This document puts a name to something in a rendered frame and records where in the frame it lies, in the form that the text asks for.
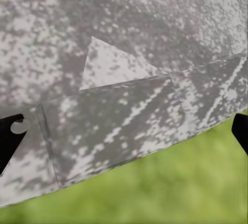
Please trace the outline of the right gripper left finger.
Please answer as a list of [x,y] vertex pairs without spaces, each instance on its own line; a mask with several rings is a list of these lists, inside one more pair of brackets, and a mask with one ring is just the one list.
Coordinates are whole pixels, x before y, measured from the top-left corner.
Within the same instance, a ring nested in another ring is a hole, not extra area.
[[30,127],[22,114],[0,119],[0,175]]

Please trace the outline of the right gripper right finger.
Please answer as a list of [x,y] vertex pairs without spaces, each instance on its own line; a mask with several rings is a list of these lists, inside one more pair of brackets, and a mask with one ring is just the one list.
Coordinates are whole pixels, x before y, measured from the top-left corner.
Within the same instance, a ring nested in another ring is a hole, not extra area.
[[248,116],[237,113],[231,131],[248,155]]

